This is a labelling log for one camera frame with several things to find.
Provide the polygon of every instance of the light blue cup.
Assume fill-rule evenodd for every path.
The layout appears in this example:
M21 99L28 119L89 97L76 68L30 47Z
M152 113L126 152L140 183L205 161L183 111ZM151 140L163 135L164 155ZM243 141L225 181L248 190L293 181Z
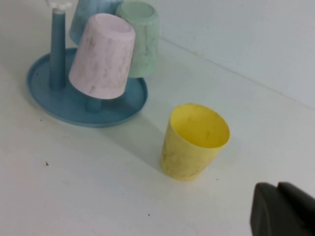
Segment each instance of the light blue cup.
M84 29L91 16L98 13L115 15L117 7L123 0L79 0L70 28L70 38L80 44Z

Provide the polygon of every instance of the cup rim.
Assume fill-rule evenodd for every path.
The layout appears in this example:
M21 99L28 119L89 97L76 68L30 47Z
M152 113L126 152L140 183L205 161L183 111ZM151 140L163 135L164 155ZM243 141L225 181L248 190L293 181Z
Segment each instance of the cup rim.
M146 6L149 6L152 10L153 10L153 13L151 16L149 17L137 17L135 15L131 15L129 14L127 11L126 11L126 5L131 5L131 4L143 4L143 5L146 5ZM123 2L120 4L119 6L120 10L123 12L124 16L122 16L123 18L126 18L126 20L128 21L138 21L138 22L147 22L148 20L152 19L152 18L155 18L158 14L157 10L150 4L146 3L146 2L143 2L143 1L128 1L128 2Z
M226 126L227 129L228 129L228 137L227 137L226 141L225 141L222 145L217 146L217 147L202 147L202 146L199 146L199 145L196 145L196 144L193 144L193 143L187 141L186 139L184 139L184 138L176 131L176 129L174 128L174 126L173 126L173 124L172 124L172 116L174 115L174 112L175 112L175 110L176 110L177 108L180 108L180 107L182 107L182 106L189 106L189 105L202 107L202 108L208 110L209 112L212 112L212 113L218 115L218 117L224 122L225 126ZM224 119L219 113L217 113L216 111L212 110L211 108L209 108L209 107L207 107L207 106L204 106L204 105L201 105L201 104L197 104L197 103L184 103L184 104L181 104L181 105L176 106L176 107L172 110L171 115L170 115L170 117L169 117L169 125L170 125L171 129L174 131L174 133L176 134L176 136L177 136L178 138L180 138L181 140L185 141L187 144L192 145L192 146L197 147L197 148L202 148L202 149L217 149L217 148L222 148L222 147L224 147L224 146L229 142L229 140L230 140L230 138L231 138L230 128L229 128L229 126L228 126L228 123L225 121L225 119Z
M115 31L115 30L112 30L112 29L109 29L109 28L104 28L102 26L102 24L99 23L99 21L97 20L97 17L99 16L106 16L106 17L110 17L110 18L115 18L119 21L123 21L124 24L127 24L129 27L130 27L130 31L128 32L119 32L119 31ZM118 16L115 16L115 15L112 15L112 14L108 14L108 13L98 13L98 14L95 14L91 17L90 20L93 20L94 24L92 24L92 27L95 27L97 28L97 31L103 35L106 35L106 37L118 37L120 39L124 39L124 38L128 38L130 36L133 36L135 34L135 31L134 31L134 28L132 27L131 24L129 24L127 21L125 21L124 19L118 17Z

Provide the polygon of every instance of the blue tray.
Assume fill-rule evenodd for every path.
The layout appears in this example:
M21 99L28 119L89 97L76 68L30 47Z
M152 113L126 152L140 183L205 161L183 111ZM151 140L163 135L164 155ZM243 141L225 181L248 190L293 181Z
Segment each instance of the blue tray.
M49 114L65 122L87 127L117 125L133 118L144 107L148 98L147 85L143 78L128 78L125 93L112 100L102 100L98 113L86 110L87 95L75 89L68 74L76 48L66 50L66 86L54 91L49 87L49 59L44 55L30 68L27 86L33 99Z

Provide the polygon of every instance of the black object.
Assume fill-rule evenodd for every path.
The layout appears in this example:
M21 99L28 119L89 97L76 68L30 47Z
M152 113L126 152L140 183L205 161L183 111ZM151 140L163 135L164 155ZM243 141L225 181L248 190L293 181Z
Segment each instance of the black object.
M253 236L315 236L315 199L290 183L258 183L251 228Z

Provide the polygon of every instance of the green cup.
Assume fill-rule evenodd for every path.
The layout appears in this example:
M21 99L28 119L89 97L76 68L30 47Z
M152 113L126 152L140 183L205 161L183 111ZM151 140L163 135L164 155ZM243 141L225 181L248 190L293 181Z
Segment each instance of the green cup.
M145 2L131 1L120 4L116 15L131 24L136 33L129 77L150 76L155 71L158 62L157 11Z

